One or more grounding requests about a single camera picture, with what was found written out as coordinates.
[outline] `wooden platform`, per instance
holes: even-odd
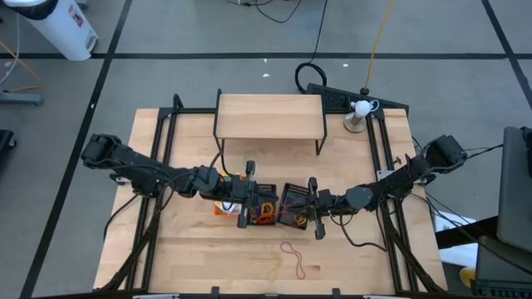
[[[222,94],[216,135],[220,139],[320,140],[322,97]]]
[[[405,111],[385,110],[385,115],[393,157],[414,155]],[[129,145],[142,154],[150,153],[156,116],[157,110],[137,111]],[[372,182],[375,174],[367,132],[345,131],[343,116],[327,115],[328,142],[320,156],[315,155],[311,140],[227,140],[227,167],[233,173],[244,172],[245,162],[254,160],[257,181],[278,185],[278,193],[287,182],[305,185],[310,176],[318,179],[320,189],[331,189],[334,194]],[[178,115],[171,166],[209,164],[217,153],[213,121],[214,115]],[[376,136],[381,145],[378,132]],[[216,168],[222,171],[219,163]],[[424,196],[420,187],[414,192]],[[118,187],[114,210],[130,197],[130,186]],[[139,207],[140,201],[132,204],[111,224],[95,287],[105,284],[130,252]],[[411,250],[436,283],[446,288],[427,204],[411,196],[404,201],[404,211]],[[222,293],[331,294],[332,288],[339,287],[345,295],[392,294],[387,254],[373,247],[352,247],[340,227],[330,219],[323,221],[327,236],[321,241],[314,239],[313,223],[307,231],[283,225],[238,229],[236,218],[215,217],[209,200],[176,194],[162,213],[149,291],[208,293],[218,286]],[[360,212],[347,231],[356,243],[382,244],[375,213]],[[296,277],[296,258],[280,250],[283,241],[302,253],[304,280]],[[399,256],[402,284],[408,289]],[[139,265],[137,286],[144,257]]]

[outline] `wooden table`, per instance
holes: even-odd
[[[145,155],[150,154],[157,111],[136,112],[129,146]],[[405,111],[385,110],[385,116],[393,157],[413,156]],[[375,174],[367,132],[347,132],[342,126],[343,117],[327,115],[328,141],[319,156],[311,140],[227,140],[227,167],[233,173],[244,172],[245,162],[254,160],[257,181],[276,184],[279,196],[285,183],[305,186],[310,176],[318,179],[320,189],[331,189],[333,194],[372,182]],[[212,114],[178,115],[171,166],[209,164],[217,153],[213,121]],[[376,136],[384,157],[380,134]],[[221,173],[221,165],[216,167]],[[420,187],[414,192],[424,196]],[[130,197],[129,185],[118,187],[113,210]],[[140,200],[109,227],[95,287],[108,282],[131,251],[139,207]],[[410,196],[404,201],[404,212],[412,252],[435,282],[446,288],[427,204]],[[321,241],[314,239],[312,223],[307,231],[283,225],[238,229],[236,218],[213,215],[213,202],[199,196],[184,199],[175,195],[161,216],[149,291],[209,293],[212,286],[218,286],[222,293],[331,294],[332,288],[339,287],[342,294],[392,294],[387,254],[373,247],[352,247],[340,227],[328,218],[323,221],[327,236]],[[356,243],[382,244],[374,212],[361,211],[347,225],[347,231]],[[280,250],[283,241],[291,242],[302,253],[304,280],[296,277],[297,259]],[[404,262],[398,255],[403,288],[407,290]],[[144,261],[141,257],[136,286],[140,285]]]

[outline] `wooden shelf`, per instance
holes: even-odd
[[[322,97],[219,94],[215,136],[224,139],[322,140]]]

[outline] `white paper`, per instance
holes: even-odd
[[[460,217],[446,212],[440,212],[445,217],[449,218],[456,224],[467,224]],[[471,218],[464,217],[465,220],[469,223],[474,223],[476,220]],[[440,232],[442,230],[455,228],[456,226],[445,220],[444,218],[436,215],[436,231]],[[441,249],[440,258],[442,262],[447,262],[464,267],[475,267],[476,265],[476,254],[478,251],[479,245],[477,243],[454,246],[453,248]]]

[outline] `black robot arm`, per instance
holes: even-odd
[[[246,164],[246,180],[224,179],[216,168],[199,166],[191,169],[173,168],[135,152],[112,135],[93,135],[81,154],[86,167],[112,169],[129,179],[134,193],[146,197],[158,197],[166,187],[179,195],[192,198],[197,193],[203,199],[242,204],[237,226],[246,228],[248,208],[261,203],[275,202],[275,194],[259,191],[254,182],[255,163]]]
[[[352,187],[343,195],[332,195],[329,189],[317,191],[317,180],[310,178],[308,201],[304,207],[292,207],[291,210],[316,222],[315,234],[319,240],[325,237],[321,217],[356,214],[363,208],[373,211],[383,200],[406,197],[416,181],[427,185],[436,174],[450,173],[461,167],[466,159],[467,154],[458,142],[452,136],[443,135],[430,142],[419,155],[413,158],[407,155],[406,164],[386,178]]]

